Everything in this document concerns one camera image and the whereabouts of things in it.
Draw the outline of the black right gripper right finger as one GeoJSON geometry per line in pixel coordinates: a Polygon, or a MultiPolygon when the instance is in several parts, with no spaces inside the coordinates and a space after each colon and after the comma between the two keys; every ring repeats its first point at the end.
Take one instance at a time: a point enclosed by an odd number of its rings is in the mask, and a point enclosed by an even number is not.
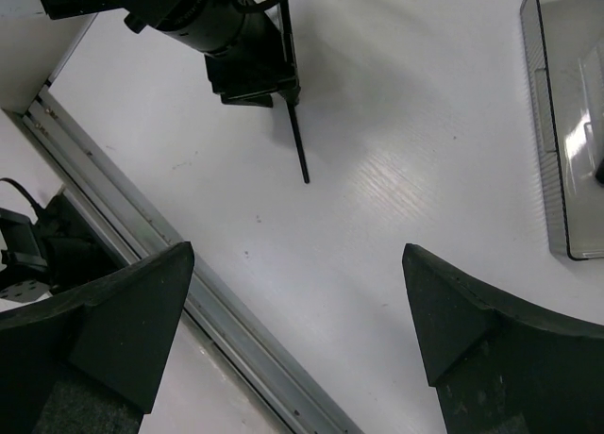
{"type": "Polygon", "coordinates": [[[402,268],[447,432],[602,432],[602,325],[504,292],[416,244],[402,268]]]}

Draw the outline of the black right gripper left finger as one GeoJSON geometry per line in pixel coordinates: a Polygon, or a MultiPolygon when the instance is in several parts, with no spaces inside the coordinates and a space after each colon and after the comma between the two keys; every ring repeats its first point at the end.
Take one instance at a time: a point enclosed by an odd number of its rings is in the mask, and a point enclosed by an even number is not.
{"type": "Polygon", "coordinates": [[[137,433],[156,401],[193,247],[1,314],[4,433],[137,433]]]}

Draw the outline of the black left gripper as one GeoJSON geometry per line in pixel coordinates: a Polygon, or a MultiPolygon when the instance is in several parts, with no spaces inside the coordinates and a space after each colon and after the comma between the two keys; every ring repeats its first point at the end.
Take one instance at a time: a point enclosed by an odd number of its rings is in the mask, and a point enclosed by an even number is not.
{"type": "Polygon", "coordinates": [[[270,108],[299,101],[288,0],[40,0],[53,20],[122,8],[126,26],[150,27],[203,54],[225,105],[270,108]]]}

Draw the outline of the black thin makeup brush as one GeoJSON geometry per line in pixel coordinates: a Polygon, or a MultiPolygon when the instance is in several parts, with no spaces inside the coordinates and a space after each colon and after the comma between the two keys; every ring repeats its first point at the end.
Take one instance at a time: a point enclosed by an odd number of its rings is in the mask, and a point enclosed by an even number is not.
{"type": "Polygon", "coordinates": [[[308,163],[305,155],[304,145],[302,142],[302,136],[299,128],[299,123],[295,111],[295,106],[293,103],[287,103],[287,110],[290,118],[290,123],[292,126],[292,131],[294,135],[294,143],[296,147],[296,152],[299,159],[299,164],[301,168],[301,173],[303,177],[303,181],[305,184],[310,184],[310,173],[308,169],[308,163]]]}

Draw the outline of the clear acrylic makeup organizer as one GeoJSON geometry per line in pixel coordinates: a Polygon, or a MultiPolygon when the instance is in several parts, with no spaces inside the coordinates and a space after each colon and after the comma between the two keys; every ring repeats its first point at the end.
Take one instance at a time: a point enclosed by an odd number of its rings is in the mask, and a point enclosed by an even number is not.
{"type": "Polygon", "coordinates": [[[603,0],[520,7],[549,249],[603,256],[603,0]]]}

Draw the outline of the black fan makeup brush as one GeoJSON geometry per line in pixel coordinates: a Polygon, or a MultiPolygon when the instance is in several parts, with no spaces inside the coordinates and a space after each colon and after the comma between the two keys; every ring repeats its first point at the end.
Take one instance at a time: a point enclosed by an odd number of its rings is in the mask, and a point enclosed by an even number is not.
{"type": "Polygon", "coordinates": [[[600,185],[604,185],[604,159],[600,161],[596,169],[595,179],[600,185]]]}

